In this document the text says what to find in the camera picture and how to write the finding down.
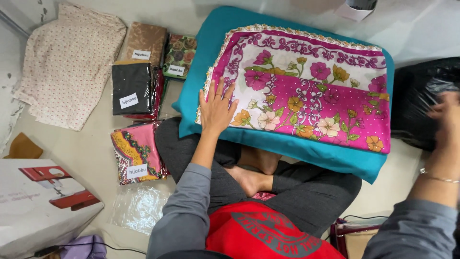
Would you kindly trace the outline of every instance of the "leg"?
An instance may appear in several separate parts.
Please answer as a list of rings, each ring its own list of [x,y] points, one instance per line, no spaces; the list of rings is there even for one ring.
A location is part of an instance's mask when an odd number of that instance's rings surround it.
[[[181,118],[171,118],[160,124],[155,132],[158,153],[165,162],[175,182],[179,182],[195,152],[200,135],[193,134],[179,139]],[[234,165],[241,155],[241,145],[219,140],[211,167],[211,201],[208,213],[224,205],[246,199],[241,186],[222,165]]]
[[[361,189],[362,181],[313,165],[291,165],[276,172],[273,192],[265,204],[283,213],[301,231],[316,237],[339,217]]]

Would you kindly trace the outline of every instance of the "purple bag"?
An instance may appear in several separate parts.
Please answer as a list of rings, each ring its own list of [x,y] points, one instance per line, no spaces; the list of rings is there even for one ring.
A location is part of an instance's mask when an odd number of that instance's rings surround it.
[[[71,241],[61,251],[61,259],[104,259],[107,254],[107,249],[103,244],[95,244],[95,242],[103,243],[102,237],[98,235],[86,235]]]

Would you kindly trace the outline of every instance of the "white label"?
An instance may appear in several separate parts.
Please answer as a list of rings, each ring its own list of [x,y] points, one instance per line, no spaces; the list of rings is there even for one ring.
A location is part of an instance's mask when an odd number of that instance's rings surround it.
[[[126,168],[126,179],[142,177],[148,175],[147,164],[129,166]]]
[[[169,74],[173,74],[177,76],[183,76],[184,71],[185,71],[185,68],[183,66],[169,65],[169,68],[168,68]]]
[[[150,51],[142,51],[142,50],[137,50],[135,49],[132,52],[132,59],[145,59],[149,60],[150,59]]]
[[[136,93],[133,93],[132,95],[128,95],[127,97],[120,98],[120,106],[122,109],[133,106],[135,104],[138,104],[138,96]]]

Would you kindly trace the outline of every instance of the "foot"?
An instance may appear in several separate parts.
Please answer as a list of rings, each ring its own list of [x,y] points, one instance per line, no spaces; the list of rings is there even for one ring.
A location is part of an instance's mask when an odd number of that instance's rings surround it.
[[[253,166],[266,175],[275,173],[282,155],[248,146],[243,146],[241,149],[238,165]]]
[[[225,168],[225,170],[240,184],[247,197],[253,197],[258,192],[270,192],[273,176],[247,170],[239,166]]]

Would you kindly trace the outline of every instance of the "red fabric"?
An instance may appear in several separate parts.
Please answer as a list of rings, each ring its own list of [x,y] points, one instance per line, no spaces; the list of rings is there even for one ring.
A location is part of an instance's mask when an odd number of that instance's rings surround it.
[[[344,259],[329,243],[301,232],[283,214],[246,201],[211,216],[206,249],[235,259]]]

